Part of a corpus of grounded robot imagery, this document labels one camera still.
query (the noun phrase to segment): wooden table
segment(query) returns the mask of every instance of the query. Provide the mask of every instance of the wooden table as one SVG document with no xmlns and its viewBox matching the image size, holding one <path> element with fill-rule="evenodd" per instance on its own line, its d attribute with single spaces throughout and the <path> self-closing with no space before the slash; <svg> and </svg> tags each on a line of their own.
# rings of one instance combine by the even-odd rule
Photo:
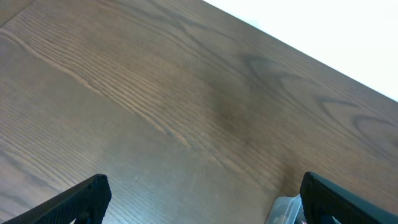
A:
<svg viewBox="0 0 398 224">
<path fill-rule="evenodd" d="M 0 221 L 96 173 L 104 223 L 264 223 L 308 170 L 398 212 L 398 104 L 215 7 L 0 9 Z"/>
</svg>

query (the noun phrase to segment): plastic container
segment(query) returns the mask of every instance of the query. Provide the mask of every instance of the plastic container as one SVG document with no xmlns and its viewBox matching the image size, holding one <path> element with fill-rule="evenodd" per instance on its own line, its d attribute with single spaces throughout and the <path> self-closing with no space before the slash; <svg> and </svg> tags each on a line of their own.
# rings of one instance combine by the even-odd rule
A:
<svg viewBox="0 0 398 224">
<path fill-rule="evenodd" d="M 305 217 L 300 195 L 279 197 L 269 212 L 266 224 L 303 224 Z"/>
</svg>

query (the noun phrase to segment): white background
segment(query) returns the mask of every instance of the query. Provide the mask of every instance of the white background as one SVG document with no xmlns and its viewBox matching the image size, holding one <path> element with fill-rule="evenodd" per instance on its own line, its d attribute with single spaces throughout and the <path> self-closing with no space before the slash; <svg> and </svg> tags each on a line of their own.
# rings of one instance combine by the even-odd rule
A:
<svg viewBox="0 0 398 224">
<path fill-rule="evenodd" d="M 398 0 L 205 0 L 398 101 Z"/>
</svg>

